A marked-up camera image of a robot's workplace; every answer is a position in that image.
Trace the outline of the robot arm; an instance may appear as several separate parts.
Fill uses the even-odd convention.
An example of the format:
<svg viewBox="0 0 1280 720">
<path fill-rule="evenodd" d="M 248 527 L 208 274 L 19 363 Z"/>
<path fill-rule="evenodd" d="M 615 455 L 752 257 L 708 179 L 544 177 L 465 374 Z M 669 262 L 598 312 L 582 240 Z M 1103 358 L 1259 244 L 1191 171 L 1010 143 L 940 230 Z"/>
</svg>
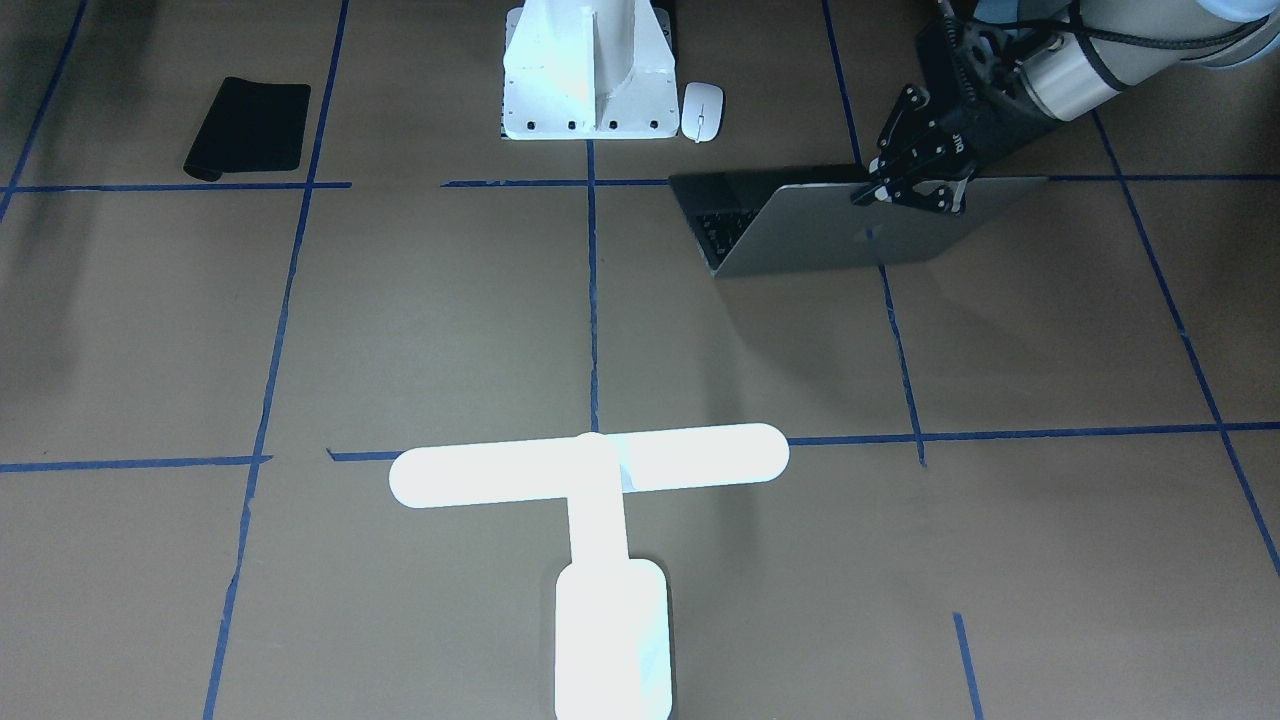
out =
<svg viewBox="0 0 1280 720">
<path fill-rule="evenodd" d="M 1277 45 L 1275 1 L 942 1 L 851 200 L 960 214 L 984 169 L 1178 64 Z"/>
</svg>

